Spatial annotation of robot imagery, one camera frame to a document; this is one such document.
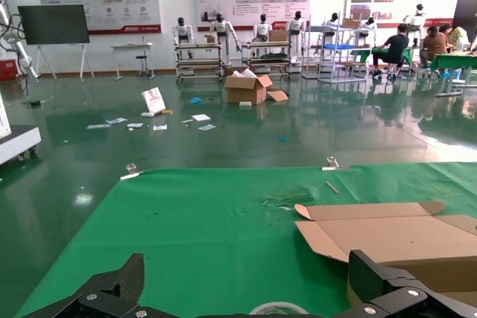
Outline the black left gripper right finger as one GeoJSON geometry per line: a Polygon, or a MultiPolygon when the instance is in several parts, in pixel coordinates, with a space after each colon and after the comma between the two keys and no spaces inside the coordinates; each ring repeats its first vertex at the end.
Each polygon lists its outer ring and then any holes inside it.
{"type": "Polygon", "coordinates": [[[476,308],[436,293],[406,270],[349,254],[348,282],[361,302],[337,317],[475,317],[476,308]]]}

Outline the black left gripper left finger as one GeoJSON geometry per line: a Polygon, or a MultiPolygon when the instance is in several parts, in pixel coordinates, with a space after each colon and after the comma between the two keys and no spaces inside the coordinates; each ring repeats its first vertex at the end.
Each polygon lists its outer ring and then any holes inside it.
{"type": "Polygon", "coordinates": [[[145,288],[145,260],[134,253],[117,270],[91,276],[72,295],[27,314],[34,318],[64,317],[170,317],[155,308],[141,306],[145,288]]]}

